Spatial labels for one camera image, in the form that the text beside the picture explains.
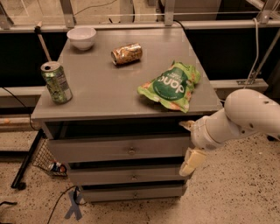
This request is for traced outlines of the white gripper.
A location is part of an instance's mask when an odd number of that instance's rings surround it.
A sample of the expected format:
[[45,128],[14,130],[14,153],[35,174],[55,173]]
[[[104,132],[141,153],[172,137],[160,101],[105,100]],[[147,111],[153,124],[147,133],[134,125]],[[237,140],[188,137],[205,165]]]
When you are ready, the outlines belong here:
[[179,169],[179,175],[186,177],[192,174],[206,160],[207,154],[203,150],[218,149],[222,146],[222,143],[214,141],[208,133],[206,115],[197,121],[181,121],[178,124],[191,131],[192,143],[195,147],[199,148],[188,148],[185,153],[185,159]]

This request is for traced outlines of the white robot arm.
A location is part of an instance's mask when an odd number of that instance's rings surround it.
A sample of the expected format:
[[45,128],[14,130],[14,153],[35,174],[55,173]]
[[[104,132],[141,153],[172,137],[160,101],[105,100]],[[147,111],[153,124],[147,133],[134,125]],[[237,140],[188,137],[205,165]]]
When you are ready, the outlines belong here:
[[280,140],[280,105],[252,89],[238,89],[228,95],[224,108],[197,121],[180,126],[191,132],[194,148],[188,148],[180,176],[189,176],[206,159],[206,151],[220,148],[226,141],[249,137],[256,132]]

